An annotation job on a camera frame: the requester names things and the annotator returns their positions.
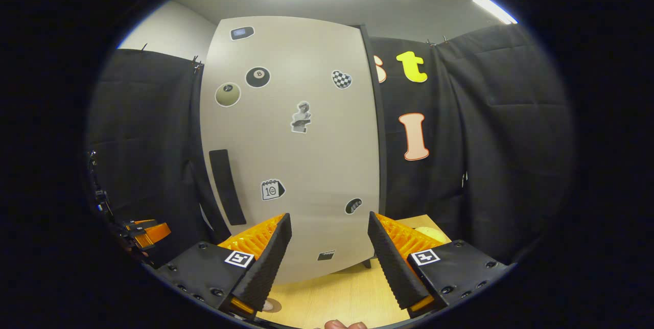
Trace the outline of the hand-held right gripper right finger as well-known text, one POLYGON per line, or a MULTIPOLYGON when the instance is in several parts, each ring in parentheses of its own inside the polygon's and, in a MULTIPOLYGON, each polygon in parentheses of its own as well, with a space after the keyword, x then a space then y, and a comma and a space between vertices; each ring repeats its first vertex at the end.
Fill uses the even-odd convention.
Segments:
POLYGON ((468 242, 441 242, 374 212, 367 235, 395 300, 412 319, 467 301, 513 268, 468 242))

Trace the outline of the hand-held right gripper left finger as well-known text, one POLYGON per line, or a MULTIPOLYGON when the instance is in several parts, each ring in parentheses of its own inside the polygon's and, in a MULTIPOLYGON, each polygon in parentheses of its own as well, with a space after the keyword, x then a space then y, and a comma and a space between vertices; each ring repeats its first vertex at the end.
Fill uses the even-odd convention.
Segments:
POLYGON ((156 277, 212 310, 254 319, 263 311, 291 238, 291 216, 285 213, 223 243, 198 242, 156 269, 156 277))

